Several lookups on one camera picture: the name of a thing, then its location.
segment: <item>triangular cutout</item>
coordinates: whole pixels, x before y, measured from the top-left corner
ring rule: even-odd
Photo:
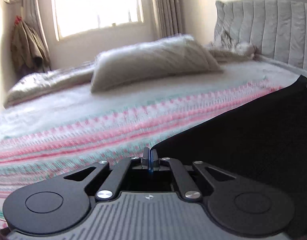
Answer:
[[[74,174],[70,174],[64,179],[74,180],[74,181],[83,181],[90,173],[92,173],[95,170],[96,167],[89,167],[82,171],[78,171]]]
[[[205,169],[217,181],[227,181],[227,180],[234,180],[235,179],[234,177],[229,176],[227,174],[224,174],[221,171],[217,171],[217,170],[215,170],[211,167],[205,167]]]

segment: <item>bed sheet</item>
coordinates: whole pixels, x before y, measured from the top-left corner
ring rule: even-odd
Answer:
[[[114,164],[141,156],[144,147],[299,77],[255,61],[221,68],[218,73],[150,80],[96,94],[85,84],[5,110],[0,115],[0,228],[7,226],[4,199],[17,188],[99,160]]]

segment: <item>gray headboard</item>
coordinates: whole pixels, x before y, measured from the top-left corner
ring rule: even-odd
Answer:
[[[250,42],[257,53],[307,70],[307,0],[216,1],[215,37]]]

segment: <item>black garment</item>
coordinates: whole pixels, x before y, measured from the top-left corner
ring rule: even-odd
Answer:
[[[307,78],[168,138],[159,157],[199,160],[287,192],[296,206],[288,233],[307,228]]]

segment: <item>gray gripper base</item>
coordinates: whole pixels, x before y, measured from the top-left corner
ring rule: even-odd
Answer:
[[[210,221],[202,206],[182,201],[176,193],[122,192],[111,202],[99,202],[88,218],[52,236],[27,236],[14,231],[9,240],[235,240]],[[289,240],[280,233],[265,240]]]

